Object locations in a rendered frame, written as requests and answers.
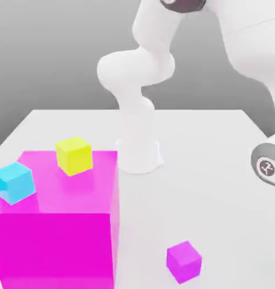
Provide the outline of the small yellow cube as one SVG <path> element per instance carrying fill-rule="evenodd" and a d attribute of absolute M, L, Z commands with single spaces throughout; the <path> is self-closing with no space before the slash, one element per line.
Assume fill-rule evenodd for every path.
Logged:
<path fill-rule="evenodd" d="M 81 137 L 55 143 L 57 164 L 67 176 L 93 168 L 92 149 Z"/>

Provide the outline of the small light blue cube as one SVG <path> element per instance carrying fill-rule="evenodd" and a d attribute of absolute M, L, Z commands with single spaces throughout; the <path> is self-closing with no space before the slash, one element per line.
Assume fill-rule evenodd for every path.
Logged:
<path fill-rule="evenodd" d="M 35 192 L 31 169 L 19 162 L 0 168 L 0 198 L 9 205 L 14 205 Z"/>

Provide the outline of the large magenta box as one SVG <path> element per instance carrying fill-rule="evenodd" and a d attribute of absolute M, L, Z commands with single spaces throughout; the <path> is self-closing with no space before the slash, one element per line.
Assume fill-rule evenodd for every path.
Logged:
<path fill-rule="evenodd" d="M 0 198 L 3 289 L 114 289 L 119 238 L 116 151 L 94 151 L 92 169 L 67 176 L 54 151 L 25 151 L 36 193 Z"/>

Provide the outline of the small purple cube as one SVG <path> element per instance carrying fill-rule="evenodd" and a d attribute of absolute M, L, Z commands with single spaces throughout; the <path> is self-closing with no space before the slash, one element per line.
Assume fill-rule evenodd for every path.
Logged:
<path fill-rule="evenodd" d="M 189 241 L 167 249 L 166 266 L 178 284 L 200 275 L 202 256 Z"/>

